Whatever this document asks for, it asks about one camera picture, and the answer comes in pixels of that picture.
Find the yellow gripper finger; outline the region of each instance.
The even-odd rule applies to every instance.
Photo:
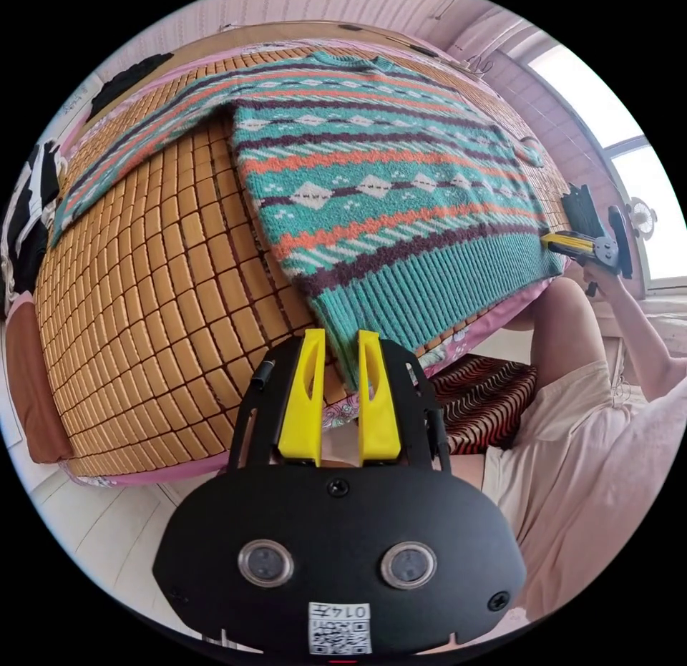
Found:
[[[570,237],[569,235],[557,235],[555,232],[550,232],[541,237],[542,244],[560,244],[579,251],[586,251],[594,253],[594,242],[583,237]]]
[[[379,334],[358,332],[360,366],[360,413],[358,450],[360,465],[366,461],[395,461],[401,453],[389,378]],[[370,398],[368,387],[373,397]]]
[[[277,449],[286,460],[314,461],[322,452],[324,330],[306,330]]]

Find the floor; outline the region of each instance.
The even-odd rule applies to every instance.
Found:
[[[175,509],[159,489],[82,486],[58,471],[33,490],[31,499],[94,583],[139,613],[197,637],[177,618],[152,576],[157,545]]]

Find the qr code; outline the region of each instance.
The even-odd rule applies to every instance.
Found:
[[[368,604],[310,604],[310,652],[371,654]]]

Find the red striped fabric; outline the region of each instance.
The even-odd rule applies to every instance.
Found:
[[[535,397],[534,366],[466,354],[430,378],[442,406],[451,454],[509,449]]]

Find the knit sweater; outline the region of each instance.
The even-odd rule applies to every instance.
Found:
[[[452,88],[377,57],[317,52],[197,80],[89,168],[54,242],[118,179],[219,106],[273,254],[357,387],[356,335],[415,349],[562,272],[512,139]]]

